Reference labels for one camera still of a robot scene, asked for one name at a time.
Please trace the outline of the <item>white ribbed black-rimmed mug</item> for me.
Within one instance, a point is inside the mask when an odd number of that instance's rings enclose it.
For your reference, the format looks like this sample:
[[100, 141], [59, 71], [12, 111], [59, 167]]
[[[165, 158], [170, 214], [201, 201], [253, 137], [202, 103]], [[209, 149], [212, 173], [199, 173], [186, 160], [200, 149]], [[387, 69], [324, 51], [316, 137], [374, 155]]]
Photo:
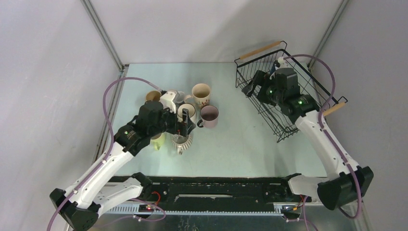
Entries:
[[195, 106], [193, 104], [190, 103], [184, 103], [182, 105], [179, 106], [178, 110], [177, 110], [177, 115], [178, 115], [178, 122], [182, 121], [182, 116], [183, 116], [183, 109], [187, 109], [188, 110], [188, 115], [190, 120], [193, 123], [197, 123], [197, 110], [195, 109]]

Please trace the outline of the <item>lilac mug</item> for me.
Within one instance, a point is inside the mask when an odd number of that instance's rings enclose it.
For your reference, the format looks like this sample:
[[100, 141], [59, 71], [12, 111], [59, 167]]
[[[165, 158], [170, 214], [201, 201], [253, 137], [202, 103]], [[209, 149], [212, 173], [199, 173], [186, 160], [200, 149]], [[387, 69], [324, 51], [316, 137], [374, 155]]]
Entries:
[[197, 122], [199, 128], [214, 128], [218, 123], [219, 110], [215, 106], [206, 105], [201, 109], [200, 117]]

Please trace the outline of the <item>small white cup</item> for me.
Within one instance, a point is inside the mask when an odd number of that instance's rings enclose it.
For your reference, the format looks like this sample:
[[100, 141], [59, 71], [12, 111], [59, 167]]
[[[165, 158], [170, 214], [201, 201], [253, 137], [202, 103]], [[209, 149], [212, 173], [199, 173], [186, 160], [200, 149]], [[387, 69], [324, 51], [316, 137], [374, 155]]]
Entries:
[[176, 96], [174, 98], [175, 104], [183, 104], [185, 103], [186, 94], [182, 91], [177, 91]]

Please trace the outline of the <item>white ribbed cup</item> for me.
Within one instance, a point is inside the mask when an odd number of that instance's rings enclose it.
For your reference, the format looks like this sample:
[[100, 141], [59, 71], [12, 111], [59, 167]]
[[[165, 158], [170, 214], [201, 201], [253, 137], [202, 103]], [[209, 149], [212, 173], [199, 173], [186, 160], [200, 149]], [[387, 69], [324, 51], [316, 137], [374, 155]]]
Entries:
[[193, 132], [186, 137], [174, 134], [171, 136], [172, 144], [179, 155], [182, 155], [184, 151], [189, 149], [193, 141]]

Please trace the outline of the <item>floral patterned mug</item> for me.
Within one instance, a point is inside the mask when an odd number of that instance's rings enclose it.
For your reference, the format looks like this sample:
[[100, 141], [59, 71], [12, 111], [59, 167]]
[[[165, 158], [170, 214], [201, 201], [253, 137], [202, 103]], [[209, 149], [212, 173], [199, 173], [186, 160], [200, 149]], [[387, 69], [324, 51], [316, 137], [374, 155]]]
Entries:
[[204, 83], [196, 84], [192, 90], [191, 95], [186, 95], [184, 100], [192, 98], [195, 104], [201, 109], [209, 105], [211, 96], [211, 88]]

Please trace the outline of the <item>light green mug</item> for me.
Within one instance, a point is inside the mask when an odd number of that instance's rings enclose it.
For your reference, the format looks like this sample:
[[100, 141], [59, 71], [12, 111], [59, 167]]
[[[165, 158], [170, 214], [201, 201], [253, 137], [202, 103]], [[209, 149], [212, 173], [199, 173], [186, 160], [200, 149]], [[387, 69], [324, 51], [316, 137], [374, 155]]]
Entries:
[[151, 145], [154, 147], [156, 151], [158, 151], [164, 145], [165, 141], [166, 141], [165, 133], [160, 133], [151, 138]]

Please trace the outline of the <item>beige ceramic cup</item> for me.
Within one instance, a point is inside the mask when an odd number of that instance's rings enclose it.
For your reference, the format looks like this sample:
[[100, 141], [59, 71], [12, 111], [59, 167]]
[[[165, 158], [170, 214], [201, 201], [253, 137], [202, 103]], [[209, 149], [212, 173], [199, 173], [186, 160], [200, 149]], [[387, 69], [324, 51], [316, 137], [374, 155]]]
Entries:
[[160, 91], [153, 90], [146, 94], [145, 100], [146, 101], [160, 101], [162, 94]]

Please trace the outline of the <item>dark blue mug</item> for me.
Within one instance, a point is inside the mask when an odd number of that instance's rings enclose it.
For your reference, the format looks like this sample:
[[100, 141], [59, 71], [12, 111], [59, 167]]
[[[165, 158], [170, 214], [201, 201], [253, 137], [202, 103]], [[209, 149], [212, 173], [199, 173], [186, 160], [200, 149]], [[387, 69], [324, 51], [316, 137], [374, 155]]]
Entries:
[[274, 63], [270, 69], [270, 74], [272, 75], [279, 67], [280, 67], [279, 63], [277, 64]]

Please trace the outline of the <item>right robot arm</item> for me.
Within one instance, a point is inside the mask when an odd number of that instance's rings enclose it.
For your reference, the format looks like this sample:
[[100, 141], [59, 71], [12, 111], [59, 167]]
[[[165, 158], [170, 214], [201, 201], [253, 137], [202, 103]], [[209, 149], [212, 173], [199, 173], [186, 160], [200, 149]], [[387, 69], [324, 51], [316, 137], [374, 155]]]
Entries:
[[326, 171], [326, 177], [306, 177], [292, 174], [280, 187], [280, 196], [292, 201], [298, 195], [318, 198], [329, 210], [335, 210], [362, 198], [373, 180], [370, 167], [361, 167], [336, 139], [323, 120], [316, 100], [300, 92], [297, 72], [281, 67], [268, 74], [257, 70], [242, 88], [245, 96], [256, 95], [263, 104], [278, 106], [311, 143]]

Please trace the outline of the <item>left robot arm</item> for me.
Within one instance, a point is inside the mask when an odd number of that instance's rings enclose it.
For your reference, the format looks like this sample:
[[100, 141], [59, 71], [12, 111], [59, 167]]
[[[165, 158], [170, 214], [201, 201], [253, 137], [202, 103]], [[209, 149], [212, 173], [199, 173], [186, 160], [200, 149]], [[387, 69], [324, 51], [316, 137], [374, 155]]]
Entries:
[[131, 199], [147, 200], [152, 182], [142, 173], [103, 190], [111, 177], [161, 133], [188, 136], [195, 129], [189, 110], [181, 116], [158, 101], [147, 101], [138, 115], [114, 135], [110, 147], [73, 185], [66, 190], [54, 189], [50, 199], [56, 212], [76, 231], [89, 230], [111, 208]]

